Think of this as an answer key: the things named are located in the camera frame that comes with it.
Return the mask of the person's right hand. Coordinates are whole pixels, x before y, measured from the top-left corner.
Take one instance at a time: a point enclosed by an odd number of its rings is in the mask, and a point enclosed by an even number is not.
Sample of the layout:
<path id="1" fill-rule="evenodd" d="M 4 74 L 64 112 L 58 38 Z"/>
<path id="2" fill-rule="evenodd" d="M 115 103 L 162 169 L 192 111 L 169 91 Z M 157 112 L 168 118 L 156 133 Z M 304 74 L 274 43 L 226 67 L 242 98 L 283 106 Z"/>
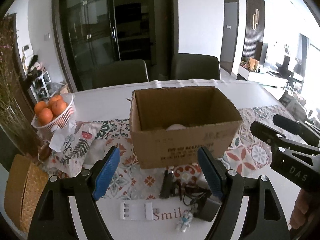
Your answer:
<path id="1" fill-rule="evenodd" d="M 319 197 L 313 196 L 301 189 L 290 217 L 290 225 L 293 229 L 299 229 L 306 221 L 313 220 L 319 208 Z"/>

